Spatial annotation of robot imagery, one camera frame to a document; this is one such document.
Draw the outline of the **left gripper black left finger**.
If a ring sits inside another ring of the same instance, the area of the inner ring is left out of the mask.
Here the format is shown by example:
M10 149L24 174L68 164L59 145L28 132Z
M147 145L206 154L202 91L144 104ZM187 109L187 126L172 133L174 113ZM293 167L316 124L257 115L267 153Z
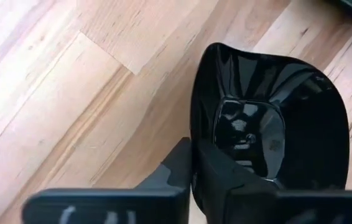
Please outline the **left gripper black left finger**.
M188 223L192 150L182 138L132 189L47 189L29 197L23 224Z

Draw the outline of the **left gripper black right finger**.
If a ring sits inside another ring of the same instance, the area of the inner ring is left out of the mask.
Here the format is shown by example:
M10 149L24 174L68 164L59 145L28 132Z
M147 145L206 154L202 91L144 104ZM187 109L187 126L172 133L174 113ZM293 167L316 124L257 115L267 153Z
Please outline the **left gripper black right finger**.
M284 190L210 142L194 150L193 193L208 223L352 223L352 190Z

